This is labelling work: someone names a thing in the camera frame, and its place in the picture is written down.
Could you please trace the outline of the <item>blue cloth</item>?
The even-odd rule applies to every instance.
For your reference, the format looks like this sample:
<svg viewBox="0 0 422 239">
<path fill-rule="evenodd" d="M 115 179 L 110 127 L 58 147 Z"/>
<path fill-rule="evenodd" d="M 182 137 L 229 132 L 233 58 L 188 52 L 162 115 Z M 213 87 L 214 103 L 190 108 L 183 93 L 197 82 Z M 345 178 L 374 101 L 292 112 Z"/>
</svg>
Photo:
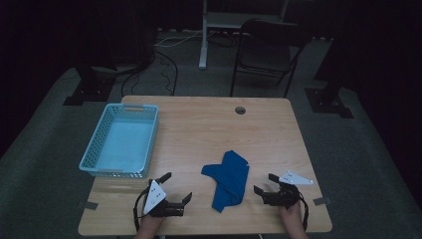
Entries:
<svg viewBox="0 0 422 239">
<path fill-rule="evenodd" d="M 249 169 L 249 162 L 234 150 L 226 151 L 220 164 L 208 164 L 202 167 L 201 173 L 216 182 L 212 202 L 214 210 L 222 213 L 226 207 L 242 203 Z"/>
</svg>

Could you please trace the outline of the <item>person's left hand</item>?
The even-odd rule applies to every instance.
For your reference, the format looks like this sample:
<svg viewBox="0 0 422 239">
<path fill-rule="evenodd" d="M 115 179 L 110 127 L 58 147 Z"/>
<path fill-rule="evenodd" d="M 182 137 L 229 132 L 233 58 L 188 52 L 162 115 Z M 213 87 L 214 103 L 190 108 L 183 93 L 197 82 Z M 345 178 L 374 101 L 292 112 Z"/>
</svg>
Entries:
<svg viewBox="0 0 422 239">
<path fill-rule="evenodd" d="M 151 217 L 147 215 L 140 220 L 138 231 L 149 231 L 156 234 L 164 220 L 164 217 Z"/>
</svg>

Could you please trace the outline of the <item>black folding chair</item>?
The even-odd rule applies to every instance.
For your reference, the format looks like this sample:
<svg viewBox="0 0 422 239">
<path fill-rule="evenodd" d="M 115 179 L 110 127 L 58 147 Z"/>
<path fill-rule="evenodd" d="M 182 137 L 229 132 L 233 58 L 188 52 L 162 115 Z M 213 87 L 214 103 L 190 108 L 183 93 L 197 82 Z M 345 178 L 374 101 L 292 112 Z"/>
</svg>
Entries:
<svg viewBox="0 0 422 239">
<path fill-rule="evenodd" d="M 309 29 L 301 24 L 264 19 L 247 20 L 240 28 L 230 96 L 238 73 L 278 77 L 277 86 L 289 76 L 283 94 L 291 87 L 299 57 L 312 40 Z"/>
</svg>

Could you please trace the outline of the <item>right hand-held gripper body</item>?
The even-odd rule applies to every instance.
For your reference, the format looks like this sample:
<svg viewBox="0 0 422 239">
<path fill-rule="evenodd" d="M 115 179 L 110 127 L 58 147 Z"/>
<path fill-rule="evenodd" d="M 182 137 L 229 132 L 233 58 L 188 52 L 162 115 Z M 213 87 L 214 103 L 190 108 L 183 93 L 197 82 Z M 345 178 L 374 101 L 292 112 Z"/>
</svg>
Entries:
<svg viewBox="0 0 422 239">
<path fill-rule="evenodd" d="M 264 192 L 262 199 L 265 204 L 271 206 L 283 206 L 289 208 L 303 199 L 302 194 L 298 190 L 298 185 L 313 185 L 311 179 L 307 179 L 292 171 L 287 171 L 280 177 L 278 192 Z"/>
</svg>

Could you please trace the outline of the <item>person's right hand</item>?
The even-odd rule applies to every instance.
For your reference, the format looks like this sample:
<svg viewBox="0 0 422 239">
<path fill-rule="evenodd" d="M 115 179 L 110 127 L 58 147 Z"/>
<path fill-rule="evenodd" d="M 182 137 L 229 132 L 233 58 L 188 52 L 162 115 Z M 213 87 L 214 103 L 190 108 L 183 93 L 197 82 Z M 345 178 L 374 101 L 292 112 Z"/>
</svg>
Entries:
<svg viewBox="0 0 422 239">
<path fill-rule="evenodd" d="M 279 206 L 279 213 L 282 218 L 283 226 L 289 234 L 304 233 L 301 204 L 297 202 L 289 208 Z"/>
</svg>

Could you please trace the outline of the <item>light blue plastic basket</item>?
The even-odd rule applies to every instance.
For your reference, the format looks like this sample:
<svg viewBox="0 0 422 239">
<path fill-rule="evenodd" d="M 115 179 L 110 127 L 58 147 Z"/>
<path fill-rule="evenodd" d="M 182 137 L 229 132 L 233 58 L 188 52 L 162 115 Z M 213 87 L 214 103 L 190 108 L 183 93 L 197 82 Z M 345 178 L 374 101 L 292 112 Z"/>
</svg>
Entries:
<svg viewBox="0 0 422 239">
<path fill-rule="evenodd" d="M 101 177 L 145 177 L 158 129 L 156 105 L 108 104 L 79 164 Z"/>
</svg>

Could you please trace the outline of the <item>black stand base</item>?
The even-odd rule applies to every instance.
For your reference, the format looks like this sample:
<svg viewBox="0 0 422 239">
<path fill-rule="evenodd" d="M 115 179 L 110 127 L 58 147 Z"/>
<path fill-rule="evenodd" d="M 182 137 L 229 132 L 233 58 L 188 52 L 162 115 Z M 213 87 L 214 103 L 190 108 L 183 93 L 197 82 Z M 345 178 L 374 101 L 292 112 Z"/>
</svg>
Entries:
<svg viewBox="0 0 422 239">
<path fill-rule="evenodd" d="M 99 76 L 91 67 L 76 67 L 80 82 L 64 106 L 81 106 L 85 102 L 106 102 L 115 82 L 114 77 Z"/>
<path fill-rule="evenodd" d="M 338 89 L 305 88 L 305 93 L 314 113 L 336 114 L 343 119 L 353 118 L 350 108 L 339 97 Z"/>
</svg>

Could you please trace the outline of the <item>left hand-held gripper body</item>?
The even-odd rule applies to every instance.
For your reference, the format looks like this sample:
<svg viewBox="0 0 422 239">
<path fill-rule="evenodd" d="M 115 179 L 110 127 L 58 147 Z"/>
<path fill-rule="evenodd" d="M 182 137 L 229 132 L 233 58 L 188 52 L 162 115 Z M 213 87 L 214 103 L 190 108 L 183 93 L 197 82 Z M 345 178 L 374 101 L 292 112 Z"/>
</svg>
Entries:
<svg viewBox="0 0 422 239">
<path fill-rule="evenodd" d="M 142 212 L 151 217 L 182 216 L 185 204 L 182 202 L 171 203 L 167 199 L 166 192 L 161 187 L 159 180 L 151 180 L 147 190 L 146 200 Z"/>
</svg>

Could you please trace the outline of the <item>white desk frame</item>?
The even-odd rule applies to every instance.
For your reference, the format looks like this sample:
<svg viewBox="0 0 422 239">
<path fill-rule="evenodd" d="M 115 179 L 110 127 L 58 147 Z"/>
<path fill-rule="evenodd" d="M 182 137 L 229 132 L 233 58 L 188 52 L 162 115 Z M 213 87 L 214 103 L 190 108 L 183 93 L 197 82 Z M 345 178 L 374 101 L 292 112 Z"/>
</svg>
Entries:
<svg viewBox="0 0 422 239">
<path fill-rule="evenodd" d="M 202 40 L 200 48 L 200 57 L 198 67 L 200 70 L 207 68 L 208 57 L 208 31 L 211 28 L 217 29 L 239 29 L 247 20 L 259 18 L 270 21 L 283 22 L 287 12 L 288 5 L 291 0 L 282 0 L 282 7 L 277 15 L 267 14 L 248 14 L 248 13 L 222 13 L 222 12 L 209 12 L 208 0 L 203 0 L 202 12 Z"/>
</svg>

